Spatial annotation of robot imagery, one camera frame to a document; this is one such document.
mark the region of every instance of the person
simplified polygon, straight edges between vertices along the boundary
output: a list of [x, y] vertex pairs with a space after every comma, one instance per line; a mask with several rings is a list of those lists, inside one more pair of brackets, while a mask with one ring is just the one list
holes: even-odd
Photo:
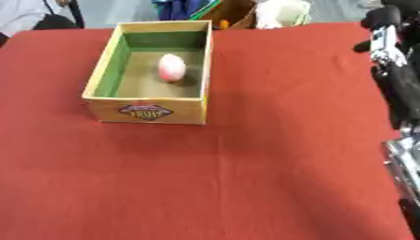
[[71, 0], [0, 0], [0, 48], [24, 30], [78, 28], [58, 15]]

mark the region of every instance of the table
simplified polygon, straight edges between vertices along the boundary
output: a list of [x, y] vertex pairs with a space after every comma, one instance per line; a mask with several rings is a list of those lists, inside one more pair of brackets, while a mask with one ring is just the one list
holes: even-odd
[[411, 239], [357, 24], [216, 32], [204, 127], [97, 122], [81, 93], [110, 33], [0, 50], [0, 239]]

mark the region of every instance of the white object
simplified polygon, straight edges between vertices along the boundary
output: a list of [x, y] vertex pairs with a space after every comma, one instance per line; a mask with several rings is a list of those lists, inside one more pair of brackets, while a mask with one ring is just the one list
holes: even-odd
[[[55, 0], [47, 0], [54, 13], [62, 8]], [[0, 0], [0, 33], [12, 37], [23, 30], [31, 30], [51, 14], [42, 0]]]
[[306, 23], [310, 3], [302, 0], [257, 1], [257, 28], [273, 29]]
[[168, 83], [181, 80], [186, 75], [187, 66], [181, 57], [174, 54], [165, 54], [158, 63], [160, 78]]

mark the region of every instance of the wooden box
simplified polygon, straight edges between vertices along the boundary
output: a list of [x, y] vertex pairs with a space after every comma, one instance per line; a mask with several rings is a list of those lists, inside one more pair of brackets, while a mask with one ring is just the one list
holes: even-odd
[[[100, 121], [203, 125], [211, 51], [209, 21], [120, 23], [82, 98]], [[180, 82], [158, 76], [158, 60], [166, 53], [187, 65]]]

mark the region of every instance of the ball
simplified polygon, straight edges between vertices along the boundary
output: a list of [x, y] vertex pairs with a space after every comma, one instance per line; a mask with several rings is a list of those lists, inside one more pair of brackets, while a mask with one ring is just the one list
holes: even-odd
[[165, 54], [158, 63], [158, 73], [162, 80], [174, 83], [186, 75], [187, 66], [181, 57], [174, 54]]

